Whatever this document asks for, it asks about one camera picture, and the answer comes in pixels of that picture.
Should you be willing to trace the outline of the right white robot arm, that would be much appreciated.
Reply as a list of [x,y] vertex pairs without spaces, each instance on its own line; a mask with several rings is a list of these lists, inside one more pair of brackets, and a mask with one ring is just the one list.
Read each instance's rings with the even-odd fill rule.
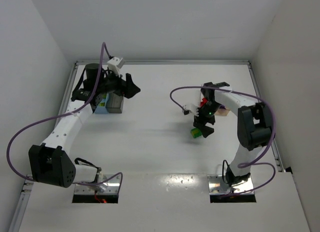
[[215,123],[215,113],[222,106],[237,116],[237,138],[239,147],[233,161],[227,164],[223,180],[229,186],[246,181],[251,174],[251,167],[239,168],[239,164],[253,162],[261,148],[267,146],[272,135],[273,118],[269,108],[263,102],[254,102],[241,95],[217,90],[230,89],[230,85],[221,82],[213,84],[207,82],[200,90],[203,99],[196,108],[191,133],[193,137],[208,137],[214,128],[207,123]]

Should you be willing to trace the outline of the red rounded lego brick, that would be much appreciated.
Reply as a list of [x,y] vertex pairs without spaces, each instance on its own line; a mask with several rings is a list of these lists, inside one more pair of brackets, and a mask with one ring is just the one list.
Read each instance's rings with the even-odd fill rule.
[[206,98],[203,98],[200,102],[200,107],[204,106],[207,102],[208,100]]

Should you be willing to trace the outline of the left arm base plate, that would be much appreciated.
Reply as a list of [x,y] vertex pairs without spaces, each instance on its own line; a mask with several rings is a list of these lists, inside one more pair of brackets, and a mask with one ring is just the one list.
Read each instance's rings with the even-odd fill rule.
[[115,196],[120,192],[122,185],[122,174],[113,175],[102,175],[99,176],[98,182],[106,182],[98,186],[82,186],[75,185],[74,195],[77,196],[93,196],[95,193],[99,196]]

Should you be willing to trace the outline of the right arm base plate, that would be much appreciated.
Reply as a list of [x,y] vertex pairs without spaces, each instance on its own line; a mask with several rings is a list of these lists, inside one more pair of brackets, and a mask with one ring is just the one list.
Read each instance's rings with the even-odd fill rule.
[[253,182],[251,176],[247,180],[242,180],[237,184],[229,186],[222,179],[222,174],[211,174],[207,176],[209,194],[213,196],[222,196],[228,194],[254,194]]

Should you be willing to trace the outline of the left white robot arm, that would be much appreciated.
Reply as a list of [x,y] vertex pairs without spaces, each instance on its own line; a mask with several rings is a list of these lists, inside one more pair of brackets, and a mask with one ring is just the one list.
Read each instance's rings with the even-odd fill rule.
[[80,164],[79,158],[70,159],[72,144],[103,96],[115,94],[130,99],[140,91],[129,73],[122,78],[117,66],[108,64],[107,69],[103,69],[97,63],[87,64],[72,91],[66,113],[40,145],[32,145],[29,149],[33,180],[63,188],[71,184],[99,186],[105,183],[107,179],[100,167],[88,161]]

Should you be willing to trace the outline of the green lego brick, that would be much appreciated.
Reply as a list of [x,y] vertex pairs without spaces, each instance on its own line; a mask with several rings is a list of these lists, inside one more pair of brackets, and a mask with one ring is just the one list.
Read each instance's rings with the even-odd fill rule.
[[203,135],[201,130],[198,129],[198,128],[191,129],[190,134],[192,135],[193,138],[198,138],[198,137],[201,137]]

